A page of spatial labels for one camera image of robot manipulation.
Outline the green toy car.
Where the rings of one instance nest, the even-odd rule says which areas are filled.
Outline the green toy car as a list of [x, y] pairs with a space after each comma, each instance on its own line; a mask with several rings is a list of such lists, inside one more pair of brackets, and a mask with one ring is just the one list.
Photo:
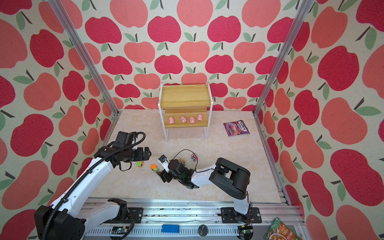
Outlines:
[[139, 168], [141, 168], [141, 167], [143, 166], [143, 164], [144, 164], [144, 161], [137, 162], [137, 166], [138, 166]]

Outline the orange green toy truck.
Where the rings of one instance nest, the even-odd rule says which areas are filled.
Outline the orange green toy truck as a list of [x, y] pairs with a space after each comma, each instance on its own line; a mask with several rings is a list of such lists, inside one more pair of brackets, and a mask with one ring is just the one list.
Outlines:
[[151, 169], [152, 169], [152, 171], [155, 172], [155, 173], [157, 173], [157, 172], [159, 171], [159, 169], [157, 168], [157, 166], [154, 165], [154, 164], [151, 165]]

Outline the wooden two-tier shelf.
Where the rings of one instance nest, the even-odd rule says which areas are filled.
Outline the wooden two-tier shelf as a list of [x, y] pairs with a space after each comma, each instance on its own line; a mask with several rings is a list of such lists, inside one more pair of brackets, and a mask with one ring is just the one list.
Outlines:
[[[169, 129], [172, 128], [203, 128], [205, 139], [209, 137], [209, 130], [213, 111], [213, 96], [210, 83], [197, 85], [165, 85], [160, 86], [158, 109], [161, 117], [165, 141], [169, 139]], [[203, 120], [198, 121], [198, 115], [203, 115]], [[181, 116], [187, 118], [182, 123]], [[195, 118], [195, 123], [190, 123], [190, 117]], [[175, 123], [169, 123], [173, 117]]]

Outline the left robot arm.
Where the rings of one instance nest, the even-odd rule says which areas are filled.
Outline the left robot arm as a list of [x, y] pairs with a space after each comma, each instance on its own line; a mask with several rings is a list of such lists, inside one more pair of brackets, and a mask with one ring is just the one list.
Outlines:
[[86, 232], [107, 221], [128, 222], [122, 240], [132, 232], [135, 220], [130, 215], [126, 201], [109, 199], [107, 204], [79, 217], [81, 208], [101, 180], [122, 162], [142, 162], [150, 159], [148, 147], [126, 146], [120, 149], [102, 147], [95, 154], [91, 165], [59, 198], [48, 207], [40, 206], [34, 218], [40, 240], [81, 240]]

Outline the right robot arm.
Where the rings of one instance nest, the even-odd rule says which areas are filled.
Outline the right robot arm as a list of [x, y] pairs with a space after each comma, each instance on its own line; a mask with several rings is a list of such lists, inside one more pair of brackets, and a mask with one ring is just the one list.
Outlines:
[[164, 170], [159, 173], [165, 183], [176, 180], [186, 188], [193, 190], [213, 184], [234, 200], [234, 209], [223, 213], [222, 217], [235, 223], [249, 224], [251, 222], [251, 203], [248, 195], [248, 185], [251, 173], [224, 158], [218, 158], [216, 163], [205, 169], [188, 169], [176, 159], [168, 160], [165, 155], [158, 162]]

